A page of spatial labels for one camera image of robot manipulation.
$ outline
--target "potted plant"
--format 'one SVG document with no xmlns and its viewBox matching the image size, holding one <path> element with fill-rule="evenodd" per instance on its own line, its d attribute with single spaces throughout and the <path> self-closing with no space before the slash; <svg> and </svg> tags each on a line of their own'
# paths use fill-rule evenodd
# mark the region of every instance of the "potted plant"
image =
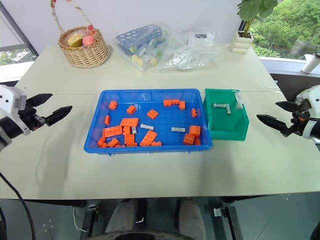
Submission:
<svg viewBox="0 0 320 240">
<path fill-rule="evenodd" d="M 236 31 L 232 39 L 231 52 L 246 54 L 254 42 L 254 36 L 249 31 L 255 20 L 263 21 L 273 13 L 278 0 L 242 0 L 238 6 L 237 15 L 244 21 L 244 31 Z"/>
</svg>

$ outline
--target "trees outside window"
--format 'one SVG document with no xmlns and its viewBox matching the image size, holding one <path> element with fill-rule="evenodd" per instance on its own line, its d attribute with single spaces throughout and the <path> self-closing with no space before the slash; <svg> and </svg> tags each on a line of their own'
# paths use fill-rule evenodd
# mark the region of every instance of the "trees outside window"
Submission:
<svg viewBox="0 0 320 240">
<path fill-rule="evenodd" d="M 304 59 L 320 50 L 320 0 L 283 0 L 251 31 L 258 56 Z"/>
<path fill-rule="evenodd" d="M 33 62 L 34 57 L 35 55 L 28 48 L 2 51 L 0 52 L 0 66 Z"/>
</svg>

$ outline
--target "green leaf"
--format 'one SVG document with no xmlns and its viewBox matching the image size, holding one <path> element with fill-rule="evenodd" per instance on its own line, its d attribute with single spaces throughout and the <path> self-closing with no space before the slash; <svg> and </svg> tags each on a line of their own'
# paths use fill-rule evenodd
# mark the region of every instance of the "green leaf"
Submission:
<svg viewBox="0 0 320 240">
<path fill-rule="evenodd" d="M 243 21 L 253 19 L 259 13 L 260 0 L 250 0 L 242 3 L 239 16 Z"/>
<path fill-rule="evenodd" d="M 264 1 L 264 6 L 269 9 L 269 8 L 274 8 L 278 5 L 278 0 L 265 0 Z"/>
<path fill-rule="evenodd" d="M 257 20 L 259 20 L 260 22 L 264 22 L 265 20 L 262 18 L 262 17 L 260 17 L 260 16 L 255 16 L 254 17 L 255 19 L 257 19 Z"/>
<path fill-rule="evenodd" d="M 266 3 L 265 1 L 267 0 L 261 0 L 260 7 L 259 7 L 259 16 L 263 19 L 268 17 L 274 11 L 273 7 L 267 8 L 265 6 L 265 3 Z"/>
</svg>

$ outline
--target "robotic arm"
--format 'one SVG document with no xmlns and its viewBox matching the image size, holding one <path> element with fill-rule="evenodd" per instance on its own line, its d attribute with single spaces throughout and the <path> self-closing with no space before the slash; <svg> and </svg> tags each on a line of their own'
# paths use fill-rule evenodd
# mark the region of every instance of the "robotic arm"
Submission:
<svg viewBox="0 0 320 240">
<path fill-rule="evenodd" d="M 261 122 L 280 131 L 284 137 L 294 133 L 306 139 L 320 139 L 320 85 L 298 94 L 295 102 L 279 101 L 275 104 L 292 113 L 293 125 L 288 128 L 284 122 L 272 116 L 258 114 Z"/>
<path fill-rule="evenodd" d="M 0 152 L 15 137 L 29 135 L 44 124 L 51 126 L 68 115 L 72 106 L 61 107 L 47 117 L 36 114 L 34 107 L 45 103 L 51 96 L 51 93 L 42 93 L 27 99 L 18 88 L 0 85 L 0 109 L 5 115 L 0 119 Z"/>
</svg>

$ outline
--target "wicker basket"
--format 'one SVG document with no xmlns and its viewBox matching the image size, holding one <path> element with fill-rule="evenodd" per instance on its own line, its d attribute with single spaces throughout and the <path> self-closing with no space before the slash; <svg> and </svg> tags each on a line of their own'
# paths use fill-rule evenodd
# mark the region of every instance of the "wicker basket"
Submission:
<svg viewBox="0 0 320 240">
<path fill-rule="evenodd" d="M 55 11 L 55 5 L 57 0 L 51 0 L 51 8 L 52 8 L 52 15 L 56 22 L 58 29 L 61 31 L 61 35 L 59 37 L 59 46 L 63 51 L 64 55 L 68 59 L 69 63 L 76 68 L 94 68 L 103 64 L 108 57 L 108 46 L 102 37 L 99 29 L 93 27 L 91 22 L 86 17 L 85 13 L 82 9 L 77 6 L 71 0 L 67 0 L 72 6 L 74 6 L 77 10 L 80 11 L 81 15 L 84 17 L 85 21 L 87 22 L 88 26 L 81 26 L 75 27 L 68 31 L 64 31 L 61 27 L 58 17 Z M 66 37 L 77 30 L 89 30 L 94 37 L 94 43 L 90 44 L 89 46 L 80 46 L 80 47 L 69 47 L 66 44 Z"/>
</svg>

